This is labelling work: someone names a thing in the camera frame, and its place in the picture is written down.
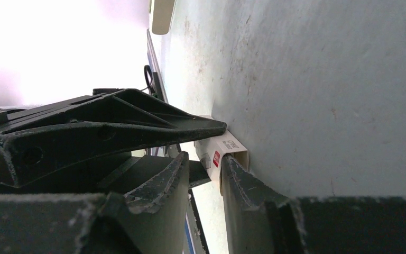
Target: black cable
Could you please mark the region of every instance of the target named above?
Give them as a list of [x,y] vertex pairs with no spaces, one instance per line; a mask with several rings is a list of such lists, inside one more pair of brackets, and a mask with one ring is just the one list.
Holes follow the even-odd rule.
[[150,94],[154,94],[155,90],[152,87],[152,84],[153,84],[152,69],[150,68],[149,65],[144,66],[144,78],[145,78],[145,82],[147,83],[147,87],[141,91],[148,89]]

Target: concrete wall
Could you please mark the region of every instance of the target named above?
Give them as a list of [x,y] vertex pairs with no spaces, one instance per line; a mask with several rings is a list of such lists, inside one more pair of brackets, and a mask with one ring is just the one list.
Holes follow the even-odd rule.
[[406,1],[177,1],[163,51],[276,191],[406,196]]
[[149,0],[0,0],[0,106],[144,88]]

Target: small cardboard box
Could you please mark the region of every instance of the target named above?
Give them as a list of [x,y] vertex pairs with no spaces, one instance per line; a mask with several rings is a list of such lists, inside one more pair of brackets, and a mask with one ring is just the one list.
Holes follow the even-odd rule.
[[[201,117],[213,119],[209,115],[201,115]],[[220,172],[225,154],[232,154],[248,171],[248,150],[228,130],[221,136],[195,141],[193,145],[198,159],[206,168],[209,178],[219,189],[220,194],[222,194]]]

